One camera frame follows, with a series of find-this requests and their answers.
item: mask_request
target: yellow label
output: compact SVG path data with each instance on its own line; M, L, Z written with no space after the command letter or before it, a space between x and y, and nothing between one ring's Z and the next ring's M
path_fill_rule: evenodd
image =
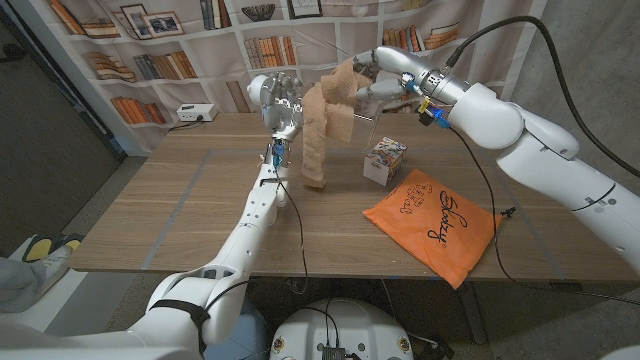
M429 98L425 96L424 100L422 101L422 104L420 104L420 107L418 108L418 112L420 114L424 113L427 110L428 105L429 105Z

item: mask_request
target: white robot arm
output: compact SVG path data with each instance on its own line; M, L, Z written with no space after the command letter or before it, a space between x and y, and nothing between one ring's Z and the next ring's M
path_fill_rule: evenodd
M402 75L407 90L453 106L451 126L483 148L504 149L497 163L507 175L567 207L640 274L640 198L576 158L579 145L569 132L398 48L364 52L354 64ZM358 98L396 91L397 80L385 82L358 90Z
M287 203L282 186L288 185L289 143L302 128L298 79L272 74L252 85L252 100L262 107L272 143L240 220L217 256L163 280L145 316L127 331L57 338L0 319L0 332L7 334L0 337L1 349L18 350L14 355L25 359L41 356L39 348L47 353L57 349L67 359L96 357L96 351L104 352L105 358L201 359L205 345L229 338L264 234L275 222L277 208Z

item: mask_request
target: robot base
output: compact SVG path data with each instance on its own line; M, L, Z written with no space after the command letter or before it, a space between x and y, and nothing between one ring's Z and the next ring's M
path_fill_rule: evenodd
M373 305L362 301L331 299L328 314L338 327L339 346L336 346L336 329L331 319L326 319L328 299L320 300L291 315L276 331L271 346L271 360L344 359L413 359L407 333L391 316ZM327 324L329 344L327 348Z

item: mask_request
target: small box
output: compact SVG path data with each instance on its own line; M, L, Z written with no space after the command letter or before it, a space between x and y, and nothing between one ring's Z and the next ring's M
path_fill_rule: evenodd
M196 121L202 115L202 121L213 121L218 110L213 104L182 104L176 111L180 121Z
M386 186L402 167L407 146L387 137L364 158L364 176Z

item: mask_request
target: orange bag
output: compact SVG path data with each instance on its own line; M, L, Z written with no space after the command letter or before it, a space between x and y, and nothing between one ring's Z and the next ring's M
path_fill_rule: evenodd
M362 213L454 289L493 237L489 212L416 169Z

